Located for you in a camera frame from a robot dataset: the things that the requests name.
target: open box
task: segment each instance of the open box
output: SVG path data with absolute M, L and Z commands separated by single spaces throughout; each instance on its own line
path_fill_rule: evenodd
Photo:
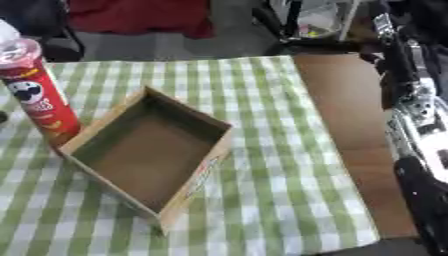
M 149 87 L 60 148 L 166 234 L 230 148 L 231 126 Z

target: red chip can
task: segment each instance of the red chip can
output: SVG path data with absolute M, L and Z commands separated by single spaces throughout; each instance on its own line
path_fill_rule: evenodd
M 58 148 L 79 132 L 78 118 L 43 65 L 42 49 L 36 41 L 18 39 L 2 49 L 0 79 L 51 146 Z

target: tablecloth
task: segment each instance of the tablecloth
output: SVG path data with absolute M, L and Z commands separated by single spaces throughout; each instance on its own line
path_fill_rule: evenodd
M 146 84 L 231 123 L 231 154 L 163 237 L 63 163 L 0 88 L 0 255 L 298 255 L 378 240 L 291 58 L 49 65 L 85 125 Z

